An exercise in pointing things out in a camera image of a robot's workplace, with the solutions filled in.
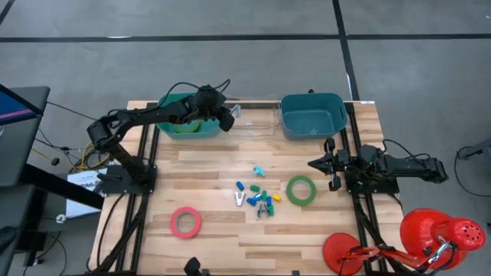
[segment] red lamp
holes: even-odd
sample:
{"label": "red lamp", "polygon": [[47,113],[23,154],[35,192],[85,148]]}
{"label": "red lamp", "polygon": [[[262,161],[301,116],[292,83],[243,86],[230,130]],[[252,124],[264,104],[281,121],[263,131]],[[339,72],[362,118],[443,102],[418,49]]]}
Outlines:
{"label": "red lamp", "polygon": [[[356,274],[363,261],[377,256],[415,269],[449,269],[461,263],[468,251],[481,248],[486,240],[483,229],[474,221],[452,218],[432,209],[416,209],[407,214],[400,224],[400,239],[407,253],[387,246],[362,248],[353,236],[336,233],[326,239],[323,257],[332,271],[343,275]],[[445,249],[449,243],[456,249],[453,260],[445,265],[452,255],[452,250]]]}

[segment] red tape roll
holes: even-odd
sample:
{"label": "red tape roll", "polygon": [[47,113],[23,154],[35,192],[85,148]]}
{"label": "red tape roll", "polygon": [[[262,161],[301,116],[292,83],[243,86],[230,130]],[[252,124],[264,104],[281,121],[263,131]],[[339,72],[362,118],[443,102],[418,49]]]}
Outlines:
{"label": "red tape roll", "polygon": [[[177,221],[181,217],[181,215],[184,214],[191,214],[194,217],[194,228],[191,229],[191,231],[184,233],[180,232],[179,229],[177,228]],[[199,230],[201,229],[201,215],[199,215],[198,211],[195,209],[186,206],[177,209],[173,214],[172,218],[170,219],[170,231],[177,237],[177,238],[192,238],[195,235],[198,234]]]}

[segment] red lamp shade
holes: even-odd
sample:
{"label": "red lamp shade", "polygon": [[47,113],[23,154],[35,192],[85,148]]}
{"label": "red lamp shade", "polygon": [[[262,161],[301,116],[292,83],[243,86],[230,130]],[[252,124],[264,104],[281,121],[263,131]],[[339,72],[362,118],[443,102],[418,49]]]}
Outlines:
{"label": "red lamp shade", "polygon": [[[476,250],[486,240],[483,229],[467,218],[452,218],[433,209],[415,209],[409,212],[400,224],[400,239],[407,253],[417,257],[425,256],[427,248],[435,251],[440,247],[438,237],[447,242],[455,242],[458,247],[453,261],[444,269],[453,268],[461,263],[468,251]],[[446,250],[430,268],[445,264],[451,256]]]}

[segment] yellow plastic piece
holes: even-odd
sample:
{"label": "yellow plastic piece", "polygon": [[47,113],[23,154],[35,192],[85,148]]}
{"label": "yellow plastic piece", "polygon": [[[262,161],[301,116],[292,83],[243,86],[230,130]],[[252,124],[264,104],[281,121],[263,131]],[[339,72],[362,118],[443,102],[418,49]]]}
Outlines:
{"label": "yellow plastic piece", "polygon": [[282,200],[282,197],[281,197],[281,196],[279,196],[279,195],[273,195],[273,196],[272,196],[272,198],[273,198],[275,201],[277,201],[277,202],[281,202],[281,200]]}

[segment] white paper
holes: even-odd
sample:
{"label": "white paper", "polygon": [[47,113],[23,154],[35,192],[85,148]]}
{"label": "white paper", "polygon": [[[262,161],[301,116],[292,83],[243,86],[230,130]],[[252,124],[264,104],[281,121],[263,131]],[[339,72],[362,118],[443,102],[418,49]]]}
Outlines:
{"label": "white paper", "polygon": [[[97,175],[99,173],[106,174],[106,172],[107,169],[98,169],[93,171],[70,174],[68,175],[68,182],[82,186],[90,191],[94,191],[95,187],[97,187],[97,185],[99,185],[99,183],[101,182],[101,180],[98,179]],[[67,200],[67,211],[65,215],[68,219],[72,219],[81,215],[92,214],[95,212],[100,212],[100,210],[80,204],[78,202]]]}

